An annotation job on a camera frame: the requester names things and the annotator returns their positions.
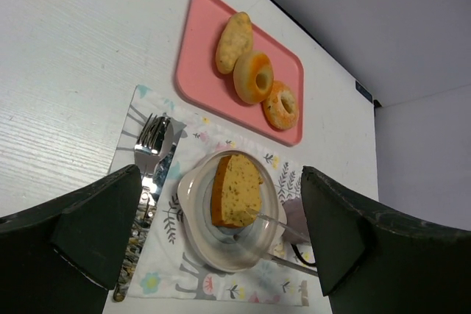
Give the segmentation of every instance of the printed napkin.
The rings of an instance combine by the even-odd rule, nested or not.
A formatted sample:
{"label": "printed napkin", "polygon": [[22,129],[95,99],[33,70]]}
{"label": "printed napkin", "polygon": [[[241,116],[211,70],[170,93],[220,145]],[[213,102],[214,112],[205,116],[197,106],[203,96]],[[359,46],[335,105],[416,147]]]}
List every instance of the printed napkin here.
{"label": "printed napkin", "polygon": [[[236,147],[258,158],[269,171],[282,203],[300,197],[302,166],[139,85],[134,92],[110,172],[134,163],[133,147],[150,113],[170,116],[186,127],[127,295],[308,306],[310,275],[267,260],[261,260],[255,267],[237,274],[222,273],[204,264],[186,239],[183,212],[176,194],[178,182],[185,173],[206,155],[222,149]],[[310,246],[301,246],[300,251],[307,261],[314,260]],[[274,253],[300,264],[290,245],[282,240],[275,246]]]}

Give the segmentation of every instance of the bread roll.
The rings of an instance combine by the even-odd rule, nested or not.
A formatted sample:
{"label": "bread roll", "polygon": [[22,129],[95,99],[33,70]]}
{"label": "bread roll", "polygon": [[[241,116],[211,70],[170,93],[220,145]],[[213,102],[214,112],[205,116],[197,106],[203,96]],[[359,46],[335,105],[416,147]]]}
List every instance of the bread roll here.
{"label": "bread roll", "polygon": [[246,13],[236,13],[227,22],[216,50],[216,67],[221,74],[234,70],[237,59],[253,47],[252,23]]}

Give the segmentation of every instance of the gray wall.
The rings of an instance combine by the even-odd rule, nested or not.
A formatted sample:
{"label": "gray wall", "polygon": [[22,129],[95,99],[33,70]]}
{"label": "gray wall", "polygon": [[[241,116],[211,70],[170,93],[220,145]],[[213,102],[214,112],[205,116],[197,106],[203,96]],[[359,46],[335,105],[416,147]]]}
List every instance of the gray wall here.
{"label": "gray wall", "polygon": [[471,85],[377,110],[376,144],[381,202],[471,231]]}
{"label": "gray wall", "polygon": [[471,0],[275,1],[383,106],[471,83]]}
{"label": "gray wall", "polygon": [[275,1],[385,106],[380,201],[471,230],[471,0]]}

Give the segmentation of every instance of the donut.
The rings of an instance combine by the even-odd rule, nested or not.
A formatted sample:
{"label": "donut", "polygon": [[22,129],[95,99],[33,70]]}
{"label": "donut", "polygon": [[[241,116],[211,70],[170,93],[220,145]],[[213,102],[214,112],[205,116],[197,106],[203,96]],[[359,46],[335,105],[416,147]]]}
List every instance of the donut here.
{"label": "donut", "polygon": [[263,112],[275,128],[287,130],[296,125],[300,108],[293,91],[280,81],[273,82],[272,92],[263,101]]}
{"label": "donut", "polygon": [[242,54],[235,62],[233,78],[235,91],[242,101],[260,103],[272,91],[272,63],[261,51]]}

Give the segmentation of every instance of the utensil handle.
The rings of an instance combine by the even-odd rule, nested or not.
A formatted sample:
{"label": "utensil handle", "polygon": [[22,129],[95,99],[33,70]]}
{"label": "utensil handle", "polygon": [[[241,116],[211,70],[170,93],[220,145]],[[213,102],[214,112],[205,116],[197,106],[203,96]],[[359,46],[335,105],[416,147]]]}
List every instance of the utensil handle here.
{"label": "utensil handle", "polygon": [[277,263],[277,264],[280,264],[280,265],[283,265],[283,266],[286,266],[288,268],[293,268],[294,270],[298,270],[298,271],[301,271],[301,272],[304,272],[306,274],[310,274],[310,275],[313,275],[313,276],[316,276],[316,277],[319,277],[319,274],[317,273],[317,271],[315,270],[312,270],[310,268],[305,268],[301,265],[298,265],[298,264],[294,264],[288,260],[284,260],[280,257],[277,257],[273,254],[270,254],[270,253],[266,253],[266,256],[264,257],[266,260],[270,260],[274,263]]}
{"label": "utensil handle", "polygon": [[247,208],[247,212],[251,215],[254,215],[264,221],[267,221],[267,222],[272,222],[274,224],[277,224],[278,226],[286,229],[288,232],[290,232],[291,234],[293,235],[296,235],[297,237],[301,238],[302,240],[304,240],[306,243],[309,243],[311,244],[311,239],[307,236],[307,235],[304,235],[303,233],[301,232],[298,232],[297,230],[295,229],[292,229],[290,226],[287,226],[286,224],[284,224],[283,222],[279,222],[278,220],[275,220],[273,217],[270,217],[268,215],[265,215],[264,213],[258,213],[257,211],[255,211],[254,209],[251,209],[250,207]]}
{"label": "utensil handle", "polygon": [[152,198],[148,187],[143,187],[141,198],[139,199],[138,209],[135,213],[134,222],[131,226],[131,235],[126,247],[123,265],[119,274],[118,283],[113,293],[113,299],[117,302],[126,298],[127,291],[130,288],[135,267],[141,256],[142,248],[146,242],[152,220],[157,211],[157,204]]}

